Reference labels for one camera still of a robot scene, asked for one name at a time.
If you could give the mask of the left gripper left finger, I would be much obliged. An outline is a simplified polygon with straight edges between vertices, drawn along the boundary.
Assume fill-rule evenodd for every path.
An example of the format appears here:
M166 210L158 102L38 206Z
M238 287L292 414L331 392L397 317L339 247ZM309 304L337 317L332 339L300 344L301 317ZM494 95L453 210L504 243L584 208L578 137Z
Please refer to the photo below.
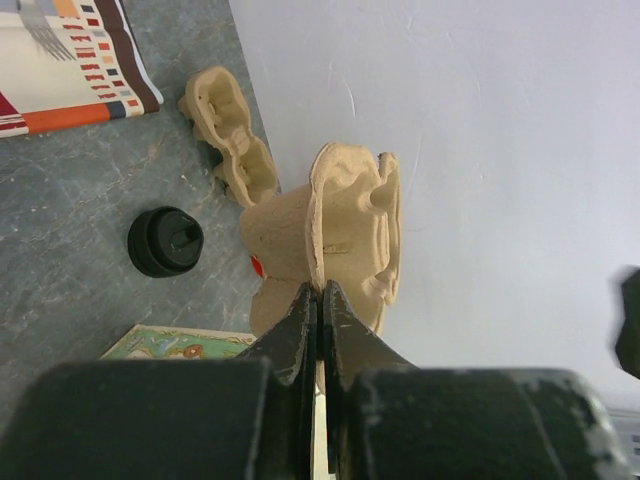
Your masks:
M42 374L1 441L5 479L309 479L317 297L239 355L96 360Z

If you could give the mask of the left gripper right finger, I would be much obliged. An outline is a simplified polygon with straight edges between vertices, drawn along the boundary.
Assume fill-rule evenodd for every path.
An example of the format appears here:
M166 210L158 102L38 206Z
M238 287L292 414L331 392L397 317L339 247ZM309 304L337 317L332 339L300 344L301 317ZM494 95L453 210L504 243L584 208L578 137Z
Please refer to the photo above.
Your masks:
M629 479L596 391L549 368L419 368L323 294L328 465L339 479Z

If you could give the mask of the green paper gift bag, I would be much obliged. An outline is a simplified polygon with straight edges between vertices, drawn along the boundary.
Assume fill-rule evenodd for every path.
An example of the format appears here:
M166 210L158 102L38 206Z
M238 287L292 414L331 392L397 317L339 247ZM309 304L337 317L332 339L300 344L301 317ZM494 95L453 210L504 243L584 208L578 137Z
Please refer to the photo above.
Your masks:
M102 359L198 360L235 357L253 344L247 333L137 324Z

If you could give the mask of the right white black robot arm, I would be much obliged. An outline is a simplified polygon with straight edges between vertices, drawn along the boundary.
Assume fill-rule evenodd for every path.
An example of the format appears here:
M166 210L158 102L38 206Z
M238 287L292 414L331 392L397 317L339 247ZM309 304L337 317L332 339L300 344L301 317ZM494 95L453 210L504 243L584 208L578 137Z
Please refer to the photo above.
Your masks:
M639 378L639 268L632 267L620 282L622 321L614 345L619 365Z

